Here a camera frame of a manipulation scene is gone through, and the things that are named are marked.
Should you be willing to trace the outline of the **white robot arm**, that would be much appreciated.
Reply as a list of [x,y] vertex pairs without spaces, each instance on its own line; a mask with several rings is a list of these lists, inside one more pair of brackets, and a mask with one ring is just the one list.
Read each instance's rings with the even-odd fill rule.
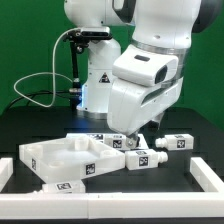
[[78,110],[106,116],[111,130],[138,144],[139,129],[159,123],[179,98],[191,35],[208,28],[223,0],[65,0],[87,47],[88,76]]

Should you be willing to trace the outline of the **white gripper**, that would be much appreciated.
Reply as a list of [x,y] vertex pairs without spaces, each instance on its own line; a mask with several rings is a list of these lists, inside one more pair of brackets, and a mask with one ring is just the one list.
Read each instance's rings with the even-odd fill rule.
[[126,145],[136,148],[138,134],[134,132],[177,101],[182,81],[171,87],[164,86],[166,81],[146,87],[116,77],[109,97],[109,128],[128,136]]

